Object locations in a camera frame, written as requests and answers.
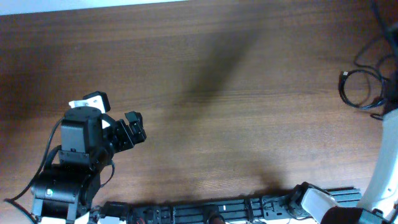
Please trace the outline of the black usb cable silver plug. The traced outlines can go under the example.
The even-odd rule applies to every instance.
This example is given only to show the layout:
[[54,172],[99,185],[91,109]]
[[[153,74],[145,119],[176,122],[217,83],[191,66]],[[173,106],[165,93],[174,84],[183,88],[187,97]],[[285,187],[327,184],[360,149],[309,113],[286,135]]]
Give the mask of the black usb cable silver plug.
[[[370,1],[370,8],[380,28],[380,34],[373,37],[360,48],[359,52],[354,56],[353,64],[358,68],[373,72],[377,78],[383,81],[390,81],[396,76],[397,69],[393,71],[392,77],[388,77],[381,72],[381,67],[388,60],[393,60],[397,64],[397,21],[387,22],[387,19],[382,15],[378,1]],[[361,61],[363,57],[381,41],[384,41],[389,46],[390,52],[380,57],[374,65],[363,63]]]

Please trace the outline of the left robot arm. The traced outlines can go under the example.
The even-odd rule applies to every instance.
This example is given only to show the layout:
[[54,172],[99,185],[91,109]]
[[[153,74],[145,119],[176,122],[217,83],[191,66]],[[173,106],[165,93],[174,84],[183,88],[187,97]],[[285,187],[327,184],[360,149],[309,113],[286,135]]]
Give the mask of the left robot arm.
[[65,113],[60,127],[62,143],[49,154],[32,186],[36,218],[73,223],[90,211],[103,186],[100,173],[113,163],[113,156],[146,140],[142,115],[131,111],[125,116],[116,121],[89,106]]

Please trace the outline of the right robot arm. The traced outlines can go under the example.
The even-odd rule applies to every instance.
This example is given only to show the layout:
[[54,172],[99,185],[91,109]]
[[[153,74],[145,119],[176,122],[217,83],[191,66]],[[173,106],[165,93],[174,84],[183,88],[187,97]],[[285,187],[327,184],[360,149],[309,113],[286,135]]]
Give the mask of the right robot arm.
[[355,207],[344,207],[326,191],[303,185],[293,204],[317,223],[397,223],[397,110],[383,116],[376,166]]

